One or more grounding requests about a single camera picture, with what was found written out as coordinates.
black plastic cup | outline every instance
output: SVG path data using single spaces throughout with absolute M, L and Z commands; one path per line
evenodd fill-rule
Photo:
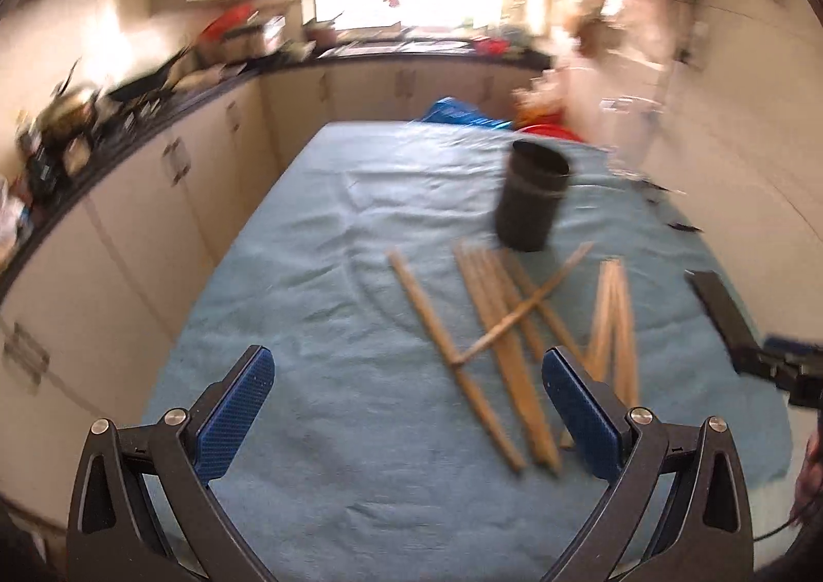
M 495 210 L 500 242 L 524 253 L 542 250 L 570 179 L 569 160 L 561 153 L 535 141 L 515 141 Z

cabinet handle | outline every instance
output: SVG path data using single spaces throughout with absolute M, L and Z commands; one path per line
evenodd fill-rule
M 51 363 L 51 355 L 19 322 L 14 323 L 14 331 L 9 333 L 3 325 L 6 340 L 3 342 L 3 358 L 8 358 L 26 371 L 35 387 L 40 386 L 44 374 Z
M 320 101 L 328 101 L 329 95 L 328 74 L 324 72 L 324 74 L 320 77 Z
M 229 123 L 229 130 L 232 134 L 240 131 L 240 115 L 237 108 L 237 102 L 232 101 L 225 107 L 225 119 Z
M 413 69 L 408 72 L 408 83 L 406 84 L 406 98 L 411 99 L 414 96 L 414 90 L 417 87 L 417 70 Z
M 163 150 L 163 162 L 166 164 L 166 174 L 172 187 L 192 171 L 192 158 L 188 155 L 186 144 L 180 138 L 176 138 Z
M 174 160 L 178 164 L 178 170 L 172 185 L 177 185 L 186 177 L 189 171 L 192 171 L 192 158 L 188 155 L 185 141 L 179 137 L 174 140 L 173 153 Z
M 495 90 L 495 78 L 492 76 L 487 76 L 483 79 L 483 96 L 480 98 L 480 102 L 490 101 L 491 96 L 493 95 Z

kitchen counter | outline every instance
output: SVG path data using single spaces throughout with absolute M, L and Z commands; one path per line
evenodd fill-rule
M 52 232 L 75 205 L 85 197 L 93 187 L 98 185 L 111 171 L 124 162 L 134 152 L 137 152 L 148 141 L 151 141 L 159 133 L 166 130 L 172 124 L 196 111 L 197 108 L 208 104 L 210 101 L 224 95 L 250 79 L 259 75 L 276 74 L 279 71 L 291 71 L 310 67 L 325 67 L 347 63 L 362 63 L 365 59 L 379 59 L 380 61 L 423 61 L 423 60 L 443 60 L 459 58 L 462 62 L 476 62 L 510 67 L 524 67 L 534 71 L 542 71 L 551 68 L 552 59 L 548 55 L 528 51 L 521 59 L 503 59 L 498 56 L 482 55 L 475 52 L 454 53 L 454 52 L 392 52 L 392 53 L 365 53 L 351 57 L 327 57 L 309 58 L 302 63 L 295 63 L 288 60 L 284 55 L 275 53 L 266 58 L 251 61 L 242 74 L 235 78 L 221 82 L 218 86 L 201 90 L 200 92 L 190 92 L 186 95 L 174 97 L 168 101 L 164 107 L 147 124 L 133 129 L 129 136 L 114 137 L 101 144 L 92 153 L 88 164 L 83 168 L 77 177 L 73 179 L 71 188 L 64 191 L 57 199 L 40 213 L 38 222 L 34 226 L 30 236 L 19 243 L 15 248 L 14 256 L 9 260 L 7 267 L 0 272 L 0 303 L 6 297 L 11 285 L 17 276 L 26 267 L 26 263 L 31 259 L 38 247 Z

wooden stick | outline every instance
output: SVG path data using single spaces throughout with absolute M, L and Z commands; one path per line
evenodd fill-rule
M 509 312 L 505 303 L 505 292 L 503 292 L 500 279 L 496 277 L 497 272 L 495 263 L 491 259 L 491 253 L 489 251 L 480 252 L 477 256 L 477 263 L 480 266 L 480 273 L 483 275 L 481 283 L 483 285 L 489 284 L 484 289 L 487 293 L 487 299 L 492 304 L 494 317 L 490 319 L 490 323 L 493 324 L 495 320 L 500 319 Z M 551 430 L 543 413 L 540 393 L 535 389 L 528 363 L 514 329 L 509 329 L 509 332 L 503 335 L 502 340 L 503 343 L 509 344 L 505 351 L 507 354 L 504 355 L 504 360 L 514 378 L 513 386 L 516 390 L 516 400 L 522 404 L 522 409 L 528 414 L 528 421 L 525 423 L 530 434 L 530 441 L 534 441 L 532 446 L 534 458 L 538 463 L 550 467 L 555 474 L 559 474 L 561 471 L 561 455 L 551 436 Z
M 631 309 L 629 279 L 623 262 L 616 263 L 616 283 L 612 292 L 615 316 L 615 393 L 627 408 L 640 405 L 637 375 L 635 315 Z
M 394 271 L 398 274 L 403 289 L 406 290 L 406 295 L 417 311 L 417 315 L 420 315 L 423 326 L 426 327 L 435 345 L 439 348 L 440 354 L 443 355 L 446 366 L 452 369 L 454 379 L 466 395 L 466 399 L 475 412 L 477 419 L 480 420 L 480 424 L 483 424 L 484 429 L 495 442 L 495 445 L 503 453 L 509 467 L 515 472 L 522 471 L 526 467 L 526 460 L 520 451 L 512 445 L 503 426 L 497 419 L 495 411 L 483 395 L 483 391 L 468 374 L 458 367 L 457 359 L 460 353 L 454 346 L 449 332 L 443 327 L 443 323 L 440 322 L 435 310 L 432 308 L 429 297 L 423 292 L 417 278 L 414 277 L 406 265 L 406 260 L 396 250 L 388 253 L 388 259 Z
M 537 287 L 532 282 L 532 279 L 529 278 L 521 263 L 517 261 L 517 258 L 509 251 L 506 252 L 506 257 L 506 264 L 509 267 L 514 281 L 517 282 L 517 286 L 523 290 L 524 294 L 533 294 Z M 557 315 L 557 312 L 551 307 L 551 304 L 546 300 L 538 301 L 538 311 L 546 321 L 549 329 L 551 329 L 551 332 L 557 337 L 557 340 L 561 342 L 561 345 L 569 348 L 569 351 L 575 358 L 580 360 L 583 357 L 583 352 L 580 352 L 580 347 L 575 341 L 575 337 L 571 335 L 569 328 L 566 327 L 560 315 Z
M 509 311 L 513 311 L 523 302 L 523 299 L 520 296 L 520 290 L 517 290 L 517 286 L 509 277 L 509 274 L 503 266 L 503 260 L 500 259 L 499 254 L 490 250 L 486 250 L 484 252 L 484 257 L 494 267 L 495 275 L 497 275 L 500 286 L 503 288 L 503 296 L 506 307 Z M 528 343 L 528 346 L 532 351 L 532 357 L 535 362 L 539 364 L 543 360 L 543 355 L 546 354 L 547 346 L 543 339 L 540 338 L 538 325 L 534 323 L 534 320 L 532 320 L 531 317 L 524 315 L 520 320 L 520 331 L 523 332 L 526 343 Z
M 505 315 L 506 307 L 491 264 L 484 260 L 482 253 L 465 251 L 459 244 L 454 246 L 454 257 L 480 321 L 486 329 L 492 329 L 495 322 Z M 492 343 L 492 348 L 515 412 L 524 424 L 532 456 L 538 463 L 559 471 L 560 455 L 551 439 L 538 395 L 528 375 L 526 360 L 513 331 L 499 336 Z
M 551 278 L 544 282 L 542 286 L 538 287 L 532 296 L 501 319 L 501 321 L 499 321 L 499 323 L 488 331 L 484 337 L 477 340 L 468 350 L 466 350 L 466 352 L 460 356 L 459 363 L 462 364 L 471 359 L 472 356 L 475 356 L 478 352 L 486 350 L 486 348 L 488 348 L 492 342 L 499 338 L 501 334 L 506 333 L 512 328 L 513 325 L 517 324 L 517 322 L 519 322 L 524 315 L 534 308 L 538 301 L 543 300 L 549 292 L 557 287 L 563 278 L 569 274 L 569 271 L 571 271 L 580 262 L 580 260 L 586 256 L 586 253 L 592 249 L 593 245 L 594 242 L 591 241 L 580 244 L 579 248 L 569 256 L 569 259 L 566 259 L 563 266 L 560 267 L 560 269 L 558 269 L 558 271 L 556 271 Z
M 600 263 L 598 277 L 598 294 L 594 302 L 592 316 L 592 332 L 588 341 L 588 348 L 581 363 L 588 374 L 598 382 L 606 379 L 608 370 L 609 352 L 612 349 L 612 283 L 614 280 L 614 262 L 605 259 Z M 569 449 L 574 446 L 571 434 L 564 430 L 561 435 L 561 448 Z

red object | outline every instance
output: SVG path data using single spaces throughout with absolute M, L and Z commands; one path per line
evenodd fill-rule
M 524 127 L 518 131 L 526 134 L 536 134 L 538 137 L 562 138 L 566 141 L 585 143 L 585 141 L 583 141 L 583 139 L 577 134 L 572 132 L 570 129 L 561 127 L 560 125 L 529 125 L 528 127 Z
M 200 37 L 206 41 L 220 41 L 223 34 L 232 29 L 232 27 L 245 25 L 252 13 L 254 13 L 254 7 L 252 7 L 250 3 L 238 4 L 236 7 L 232 7 L 223 12 L 217 20 L 211 22 L 209 26 L 201 32 Z
M 472 41 L 472 46 L 482 55 L 503 55 L 509 50 L 509 42 L 505 39 L 493 39 L 491 37 L 477 37 Z

